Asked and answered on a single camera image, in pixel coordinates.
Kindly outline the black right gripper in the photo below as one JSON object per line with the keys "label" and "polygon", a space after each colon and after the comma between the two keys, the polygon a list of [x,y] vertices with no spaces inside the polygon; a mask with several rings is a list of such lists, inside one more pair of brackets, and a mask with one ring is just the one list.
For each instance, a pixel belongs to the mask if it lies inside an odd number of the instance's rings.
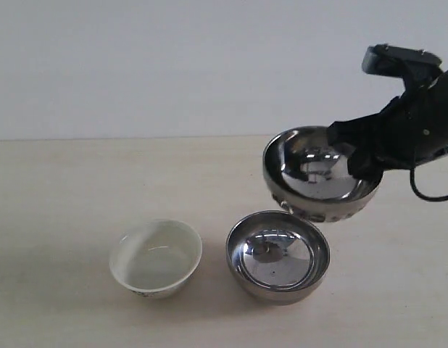
{"label": "black right gripper", "polygon": [[330,146],[350,146],[347,170],[355,179],[381,177],[383,167],[410,169],[430,161],[448,146],[448,70],[406,88],[382,117],[375,113],[331,123],[326,138]]}

